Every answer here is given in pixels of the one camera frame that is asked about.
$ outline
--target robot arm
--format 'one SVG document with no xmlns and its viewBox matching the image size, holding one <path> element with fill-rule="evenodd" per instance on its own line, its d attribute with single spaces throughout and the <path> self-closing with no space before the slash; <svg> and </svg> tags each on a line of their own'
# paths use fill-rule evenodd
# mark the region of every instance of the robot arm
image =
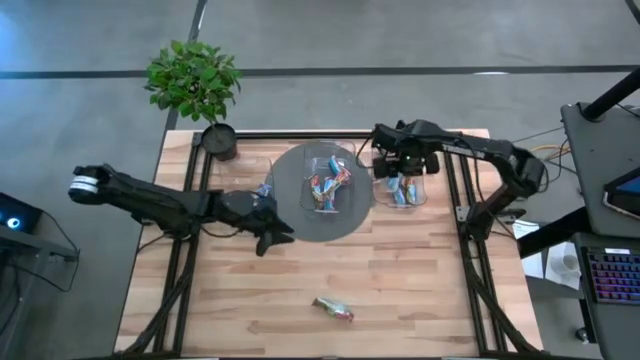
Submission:
<svg viewBox="0 0 640 360">
<path fill-rule="evenodd" d="M 293 229 L 277 215 L 270 196 L 251 191 L 176 191 L 119 173 L 111 166 L 78 166 L 69 188 L 71 199 L 80 204 L 110 204 L 131 213 L 138 222 L 154 221 L 175 239 L 199 231 L 204 223 L 220 221 L 260 238 L 256 254 L 269 246 L 293 242 L 283 233 Z"/>
<path fill-rule="evenodd" d="M 487 239 L 493 217 L 516 198 L 538 192 L 545 171 L 542 161 L 529 151 L 507 140 L 492 140 L 449 132 L 438 125 L 416 120 L 399 121 L 393 129 L 377 124 L 371 135 L 371 146 L 381 157 L 373 160 L 376 178 L 422 175 L 426 159 L 435 151 L 464 155 L 493 164 L 502 178 L 502 186 L 484 202 L 470 207 L 466 230 L 477 240 Z"/>
</svg>

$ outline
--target keyboard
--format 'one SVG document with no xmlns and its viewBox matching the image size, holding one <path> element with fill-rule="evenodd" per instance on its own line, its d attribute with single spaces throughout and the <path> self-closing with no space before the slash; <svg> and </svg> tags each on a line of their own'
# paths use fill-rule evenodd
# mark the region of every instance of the keyboard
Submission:
<svg viewBox="0 0 640 360">
<path fill-rule="evenodd" d="M 640 305 L 640 255 L 586 255 L 596 302 Z"/>
</svg>

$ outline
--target candy wrapper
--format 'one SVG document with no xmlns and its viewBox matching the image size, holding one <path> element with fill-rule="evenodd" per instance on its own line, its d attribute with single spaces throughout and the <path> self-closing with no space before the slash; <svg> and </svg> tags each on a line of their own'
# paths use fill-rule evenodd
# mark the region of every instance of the candy wrapper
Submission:
<svg viewBox="0 0 640 360">
<path fill-rule="evenodd" d="M 398 189 L 400 189 L 400 178 L 389 178 L 387 180 L 387 186 L 389 187 L 389 191 L 395 193 L 396 191 L 398 191 Z"/>
<path fill-rule="evenodd" d="M 336 319 L 353 321 L 354 314 L 345 304 L 327 298 L 316 298 L 311 305 L 324 309 L 327 314 Z"/>
<path fill-rule="evenodd" d="M 404 191 L 401 188 L 393 192 L 393 200 L 396 202 L 396 205 L 406 205 L 407 201 L 404 197 Z"/>
<path fill-rule="evenodd" d="M 336 193 L 334 187 L 339 186 L 339 184 L 330 177 L 324 179 L 324 209 L 327 211 L 335 211 L 336 208 L 333 206 L 333 201 L 336 198 Z"/>
<path fill-rule="evenodd" d="M 313 175 L 311 179 L 309 179 L 309 184 L 311 185 L 311 195 L 316 203 L 316 209 L 322 210 L 324 207 L 324 196 L 322 195 L 322 188 L 320 187 L 320 177 Z"/>
<path fill-rule="evenodd" d="M 407 202 L 411 205 L 418 205 L 418 189 L 416 188 L 415 180 L 410 177 L 405 177 L 403 187 Z"/>
<path fill-rule="evenodd" d="M 351 182 L 351 173 L 346 168 L 342 168 L 334 180 L 339 185 L 349 185 Z"/>
<path fill-rule="evenodd" d="M 267 197 L 269 196 L 269 194 L 271 194 L 272 191 L 273 187 L 271 185 L 260 184 L 260 186 L 258 186 L 258 190 L 256 190 L 256 193 L 262 197 Z"/>
<path fill-rule="evenodd" d="M 338 176 L 338 174 L 340 174 L 340 171 L 344 169 L 344 165 L 340 164 L 335 155 L 331 155 L 331 158 L 329 159 L 329 167 L 331 168 L 331 171 L 335 176 Z"/>
</svg>

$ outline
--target black plant pot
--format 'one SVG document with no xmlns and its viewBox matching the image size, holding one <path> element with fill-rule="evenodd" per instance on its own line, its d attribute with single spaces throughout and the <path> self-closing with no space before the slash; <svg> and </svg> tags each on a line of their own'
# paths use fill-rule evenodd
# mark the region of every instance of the black plant pot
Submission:
<svg viewBox="0 0 640 360">
<path fill-rule="evenodd" d="M 214 124 L 202 134 L 202 146 L 219 161 L 231 160 L 238 155 L 236 131 L 227 124 Z"/>
</svg>

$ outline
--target plastic container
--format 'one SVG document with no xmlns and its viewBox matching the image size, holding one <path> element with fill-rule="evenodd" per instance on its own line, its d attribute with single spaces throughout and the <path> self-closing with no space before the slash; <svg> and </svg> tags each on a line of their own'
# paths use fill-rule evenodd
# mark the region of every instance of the plastic container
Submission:
<svg viewBox="0 0 640 360">
<path fill-rule="evenodd" d="M 351 209 L 354 152 L 355 146 L 350 141 L 323 140 L 306 144 L 300 194 L 303 209 L 321 214 Z"/>
<path fill-rule="evenodd" d="M 373 156 L 382 156 L 374 151 Z M 370 170 L 373 179 L 373 197 L 377 203 L 392 208 L 414 208 L 427 202 L 427 194 L 424 191 L 424 175 L 404 176 L 398 174 L 397 178 L 376 179 L 373 169 Z"/>
</svg>

